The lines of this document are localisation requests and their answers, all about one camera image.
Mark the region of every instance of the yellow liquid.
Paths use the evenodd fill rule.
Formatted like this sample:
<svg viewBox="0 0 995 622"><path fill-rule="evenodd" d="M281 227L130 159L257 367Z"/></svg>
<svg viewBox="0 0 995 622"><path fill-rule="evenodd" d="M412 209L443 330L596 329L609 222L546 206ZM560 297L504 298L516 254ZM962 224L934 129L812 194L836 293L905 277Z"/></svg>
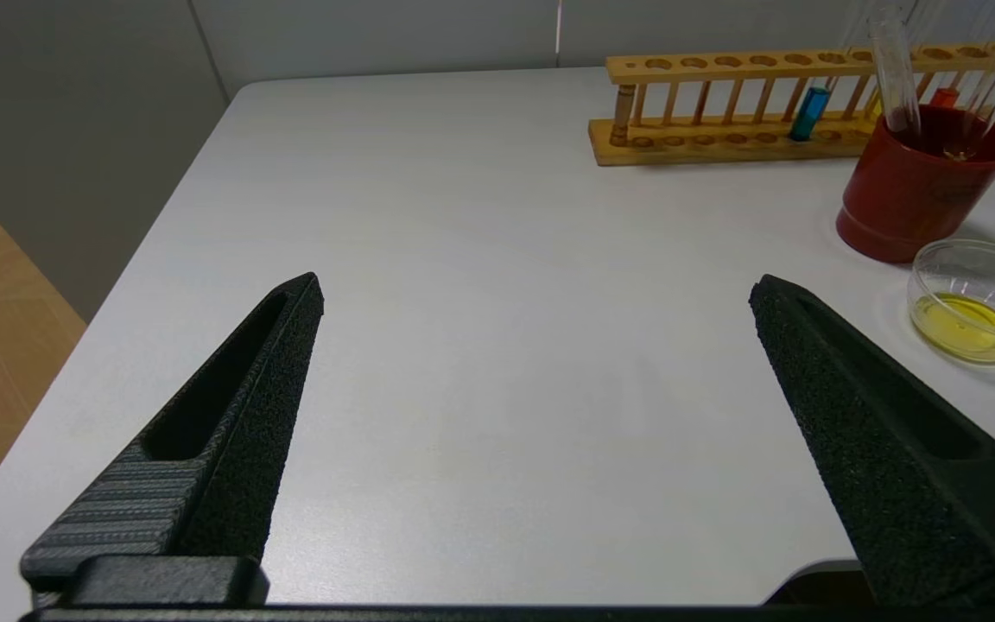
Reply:
<svg viewBox="0 0 995 622"><path fill-rule="evenodd" d="M995 363L995 308L963 295L936 294L916 301L916 327L933 346L966 361Z"/></svg>

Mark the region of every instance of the red liquid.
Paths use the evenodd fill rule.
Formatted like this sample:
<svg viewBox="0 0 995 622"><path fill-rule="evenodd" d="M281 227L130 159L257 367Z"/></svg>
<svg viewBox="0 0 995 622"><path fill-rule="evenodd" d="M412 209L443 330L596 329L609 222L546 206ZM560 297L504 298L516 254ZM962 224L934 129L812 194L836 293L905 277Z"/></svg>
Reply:
<svg viewBox="0 0 995 622"><path fill-rule="evenodd" d="M944 109L953 109L954 103L959 101L959 92L954 88L940 88L931 96L932 106L943 106Z"/></svg>

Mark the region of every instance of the blue test tube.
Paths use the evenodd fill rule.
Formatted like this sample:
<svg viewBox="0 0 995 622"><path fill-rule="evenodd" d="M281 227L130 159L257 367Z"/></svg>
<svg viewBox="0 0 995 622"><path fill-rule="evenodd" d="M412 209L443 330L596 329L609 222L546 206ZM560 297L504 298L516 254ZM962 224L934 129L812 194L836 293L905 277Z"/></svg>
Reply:
<svg viewBox="0 0 995 622"><path fill-rule="evenodd" d="M793 127L789 130L789 138L797 142L807 141L813 135L813 128L824 114L831 97L832 92L824 86L810 86L805 93L805 101L801 102L797 118L793 121Z"/></svg>

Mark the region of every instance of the wooden dowel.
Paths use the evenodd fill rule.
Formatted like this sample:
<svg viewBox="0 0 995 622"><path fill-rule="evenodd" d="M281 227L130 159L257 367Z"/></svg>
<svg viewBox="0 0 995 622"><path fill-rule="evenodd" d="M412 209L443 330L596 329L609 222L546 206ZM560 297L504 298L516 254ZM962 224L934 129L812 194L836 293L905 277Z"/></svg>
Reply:
<svg viewBox="0 0 995 622"><path fill-rule="evenodd" d="M632 113L632 125L643 123L643 99L647 98L647 84L636 87L636 110Z"/></svg>
<svg viewBox="0 0 995 622"><path fill-rule="evenodd" d="M698 95L698 105L694 107L694 125L701 125L701 118L704 117L704 104L708 99L708 84L711 83L701 83L701 94Z"/></svg>
<svg viewBox="0 0 995 622"><path fill-rule="evenodd" d="M628 144L628 117L631 117L632 95L635 93L635 84L621 84L617 88L617 109L612 113L612 133L609 133L609 144L612 146Z"/></svg>
<svg viewBox="0 0 995 622"><path fill-rule="evenodd" d="M678 83L670 83L670 91L667 91L667 105L662 109L663 125L670 125L675 118L675 100L678 98Z"/></svg>
<svg viewBox="0 0 995 622"><path fill-rule="evenodd" d="M763 83L763 94L758 95L758 103L755 105L755 117L751 118L751 123L762 123L763 114L766 114L766 102L770 101L770 91L774 90L774 79L767 78Z"/></svg>
<svg viewBox="0 0 995 622"><path fill-rule="evenodd" d="M865 108L862 109L862 117L867 119L877 118L878 113L878 103L881 101L881 91L878 90L876 86L873 87L873 92L870 93L869 98L865 99Z"/></svg>
<svg viewBox="0 0 995 622"><path fill-rule="evenodd" d="M801 101L801 94L805 92L806 82L808 82L807 78L797 79L797 86L793 87L793 95L789 96L789 105L785 107L785 114L782 114L783 123L793 121L794 115L797 114L797 102Z"/></svg>
<svg viewBox="0 0 995 622"><path fill-rule="evenodd" d="M844 110L844 121L850 118L854 118L854 109L858 107L858 101L862 99L862 91L865 91L865 83L870 81L869 75L861 76L858 82L854 84L854 91L850 94L850 101L846 102L846 110Z"/></svg>
<svg viewBox="0 0 995 622"><path fill-rule="evenodd" d="M731 125L732 117L735 117L735 104L739 102L739 90L743 88L743 81L736 79L732 86L732 94L727 96L727 107L724 109L723 125Z"/></svg>
<svg viewBox="0 0 995 622"><path fill-rule="evenodd" d="M920 85L916 87L916 101L920 101L923 98L923 94L928 91L928 84L931 84L932 79L935 79L934 73L925 73L923 78L920 78Z"/></svg>

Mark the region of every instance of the wooden test tube rack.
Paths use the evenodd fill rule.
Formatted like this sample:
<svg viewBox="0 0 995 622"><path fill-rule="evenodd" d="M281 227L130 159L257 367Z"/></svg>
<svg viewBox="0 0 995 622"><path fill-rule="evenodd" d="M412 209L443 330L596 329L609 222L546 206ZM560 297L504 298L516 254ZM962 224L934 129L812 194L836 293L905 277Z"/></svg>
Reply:
<svg viewBox="0 0 995 622"><path fill-rule="evenodd" d="M924 91L936 74L991 70L995 60L980 48L936 46L913 54L912 67L923 74L921 96L929 98L931 94ZM789 50L611 56L605 60L605 70L618 93L613 118L589 122L593 156L600 166L852 157L862 153L877 122L877 88L870 93L865 90L874 72L873 55L864 48L849 53ZM854 79L846 110L825 111L810 141L791 141L789 129L805 85L810 78L830 76ZM744 79L763 81L750 114L736 111ZM775 79L796 81L785 109L767 107ZM718 81L732 82L732 91L726 109L710 115L708 90ZM692 114L676 117L675 101L683 82L700 82L701 91ZM644 117L644 98L655 84L667 87L666 110L660 117Z"/></svg>

